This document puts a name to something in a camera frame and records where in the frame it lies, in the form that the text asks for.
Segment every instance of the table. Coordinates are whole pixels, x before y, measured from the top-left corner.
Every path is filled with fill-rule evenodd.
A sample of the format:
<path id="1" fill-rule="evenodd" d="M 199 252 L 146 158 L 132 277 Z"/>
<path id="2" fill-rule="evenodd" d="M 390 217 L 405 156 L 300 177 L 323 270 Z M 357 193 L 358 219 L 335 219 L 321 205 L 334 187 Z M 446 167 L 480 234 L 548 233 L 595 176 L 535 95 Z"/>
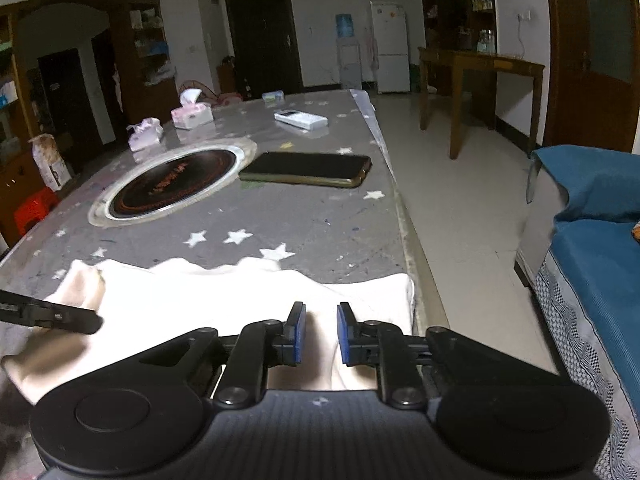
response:
<path id="1" fill-rule="evenodd" d="M 286 251 L 294 254 L 280 261 L 282 268 L 298 270 L 321 283 L 361 282 L 407 272 L 416 285 L 414 332 L 424 333 L 430 324 L 447 326 L 424 252 L 385 162 L 386 149 L 372 135 L 378 127 L 373 107 L 365 92 L 355 94 L 360 98 L 349 91 L 286 97 L 282 108 L 328 117 L 329 126 L 323 130 L 305 134 L 277 123 L 274 108 L 255 100 L 215 110 L 215 122 L 190 134 L 197 142 L 248 137 L 257 144 L 258 152 L 335 153 L 351 148 L 353 153 L 372 159 L 361 187 L 335 189 L 235 180 L 163 218 L 109 228 L 91 225 L 87 215 L 96 197 L 138 164 L 126 151 L 71 192 L 16 245 L 0 264 L 0 288 L 42 299 L 60 284 L 53 279 L 57 271 L 68 269 L 75 259 L 97 263 L 99 248 L 106 250 L 102 252 L 105 258 L 139 267 L 185 258 L 211 268 L 236 264 L 245 256 L 260 258 L 260 249 L 274 250 L 286 243 Z M 189 142 L 166 128 L 162 149 L 185 144 Z M 375 191 L 379 193 L 367 198 Z M 224 243 L 228 232 L 243 228 L 253 236 L 239 245 Z M 206 231 L 205 241 L 193 247 L 185 243 L 192 233 L 202 231 Z M 0 322 L 0 355 L 19 351 L 28 334 L 24 327 Z M 9 424 L 14 432 L 11 438 L 19 441 L 27 431 L 26 415 L 21 414 L 28 412 L 28 406 L 7 382 L 0 372 L 2 412 L 13 413 L 10 422 L 0 419 L 0 441 Z M 30 468 L 42 468 L 33 444 L 25 444 L 11 460 L 4 468 L 0 461 L 0 478 L 29 478 L 39 472 Z"/>
<path id="2" fill-rule="evenodd" d="M 536 146 L 538 125 L 540 124 L 540 104 L 542 102 L 542 76 L 544 65 L 532 63 L 514 57 L 495 56 L 463 50 L 444 50 L 438 48 L 420 48 L 420 129 L 427 129 L 427 108 L 429 101 L 428 80 L 429 65 L 450 66 L 453 79 L 453 102 L 451 107 L 451 138 L 449 158 L 456 159 L 462 148 L 460 131 L 462 114 L 462 80 L 465 70 L 505 72 L 533 78 L 533 102 L 531 105 L 531 127 L 527 153 Z"/>

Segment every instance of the doorway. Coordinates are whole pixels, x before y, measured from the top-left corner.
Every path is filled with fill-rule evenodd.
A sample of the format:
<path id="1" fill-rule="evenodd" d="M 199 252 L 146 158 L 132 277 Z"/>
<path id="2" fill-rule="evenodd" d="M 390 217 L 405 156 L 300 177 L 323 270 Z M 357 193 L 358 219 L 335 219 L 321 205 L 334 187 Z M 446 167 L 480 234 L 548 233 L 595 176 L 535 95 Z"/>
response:
<path id="1" fill-rule="evenodd" d="M 91 46 L 94 50 L 95 67 L 113 133 L 119 142 L 126 143 L 129 133 L 127 118 L 122 107 L 122 94 L 119 84 L 116 83 L 116 79 L 119 80 L 120 77 L 116 76 L 116 55 L 111 40 L 111 29 L 107 28 L 92 38 Z"/>
<path id="2" fill-rule="evenodd" d="M 102 152 L 77 49 L 63 50 L 38 58 L 51 119 L 59 134 L 73 139 L 69 159 L 74 170 Z"/>
<path id="3" fill-rule="evenodd" d="M 302 91 L 291 0 L 225 1 L 240 92 L 257 99 L 274 90 Z"/>
<path id="4" fill-rule="evenodd" d="M 638 0 L 549 0 L 545 145 L 631 152 L 640 107 Z"/>

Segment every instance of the white refrigerator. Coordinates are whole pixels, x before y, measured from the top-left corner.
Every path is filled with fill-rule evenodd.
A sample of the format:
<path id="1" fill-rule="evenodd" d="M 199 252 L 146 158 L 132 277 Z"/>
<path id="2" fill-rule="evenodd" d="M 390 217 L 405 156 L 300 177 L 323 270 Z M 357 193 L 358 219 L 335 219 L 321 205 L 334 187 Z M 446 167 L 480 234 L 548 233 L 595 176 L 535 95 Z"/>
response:
<path id="1" fill-rule="evenodd" d="M 378 92 L 410 92 L 406 16 L 401 5 L 371 2 L 372 70 Z"/>

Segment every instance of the screw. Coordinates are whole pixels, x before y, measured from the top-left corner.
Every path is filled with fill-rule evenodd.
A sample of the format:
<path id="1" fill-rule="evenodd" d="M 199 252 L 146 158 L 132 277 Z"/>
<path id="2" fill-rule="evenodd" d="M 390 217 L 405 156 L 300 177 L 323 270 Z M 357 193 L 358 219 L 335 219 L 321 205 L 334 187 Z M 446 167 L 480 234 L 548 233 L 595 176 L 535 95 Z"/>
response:
<path id="1" fill-rule="evenodd" d="M 241 404 L 249 398 L 249 394 L 244 388 L 238 386 L 230 386 L 222 390 L 218 395 L 218 400 L 225 404 Z"/>
<path id="2" fill-rule="evenodd" d="M 398 388 L 391 398 L 402 406 L 413 406 L 424 402 L 424 394 L 417 388 Z"/>

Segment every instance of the white remote control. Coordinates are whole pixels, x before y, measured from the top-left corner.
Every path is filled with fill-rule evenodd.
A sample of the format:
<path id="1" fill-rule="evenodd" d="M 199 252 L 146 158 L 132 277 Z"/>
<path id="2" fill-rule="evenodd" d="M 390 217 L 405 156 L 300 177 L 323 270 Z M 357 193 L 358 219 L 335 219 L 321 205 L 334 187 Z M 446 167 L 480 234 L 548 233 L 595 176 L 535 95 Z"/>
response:
<path id="1" fill-rule="evenodd" d="M 327 126 L 329 123 L 326 117 L 307 114 L 306 112 L 299 112 L 297 110 L 281 110 L 274 113 L 273 117 L 275 117 L 277 121 L 291 124 L 304 130 L 315 130 L 316 128 Z"/>

